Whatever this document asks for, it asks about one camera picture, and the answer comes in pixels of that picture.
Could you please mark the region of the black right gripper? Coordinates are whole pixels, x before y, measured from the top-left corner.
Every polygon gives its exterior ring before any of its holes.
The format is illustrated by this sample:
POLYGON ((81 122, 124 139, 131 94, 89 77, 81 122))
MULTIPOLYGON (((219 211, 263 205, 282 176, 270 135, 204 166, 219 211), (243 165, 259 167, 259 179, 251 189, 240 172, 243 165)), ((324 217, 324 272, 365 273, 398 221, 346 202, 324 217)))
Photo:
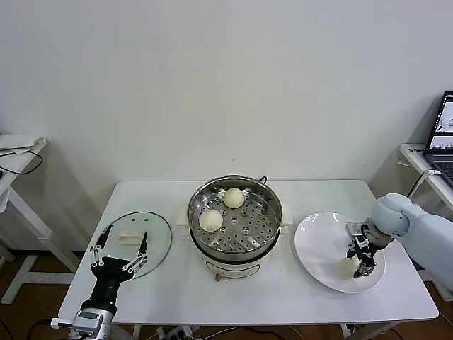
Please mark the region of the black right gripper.
POLYGON ((348 244, 347 258, 357 257, 359 264, 353 277, 359 278, 369 276, 375 267, 374 255, 378 251, 378 247, 373 244, 370 239, 369 232, 352 233, 348 235, 350 243, 348 244))

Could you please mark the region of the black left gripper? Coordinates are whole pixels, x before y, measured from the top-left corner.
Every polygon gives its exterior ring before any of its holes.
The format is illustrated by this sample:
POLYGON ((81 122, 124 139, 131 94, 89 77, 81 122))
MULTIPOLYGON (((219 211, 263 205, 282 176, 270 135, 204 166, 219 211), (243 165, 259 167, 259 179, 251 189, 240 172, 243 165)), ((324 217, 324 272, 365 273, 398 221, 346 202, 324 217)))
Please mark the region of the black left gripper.
POLYGON ((96 283, 91 296, 84 301, 81 309, 95 308, 116 311, 117 293, 121 283, 130 279, 130 273, 137 272, 147 262, 147 233, 144 233, 137 256, 132 260, 103 257, 102 251, 108 240, 110 228, 106 228, 94 245, 90 246, 91 268, 96 283))

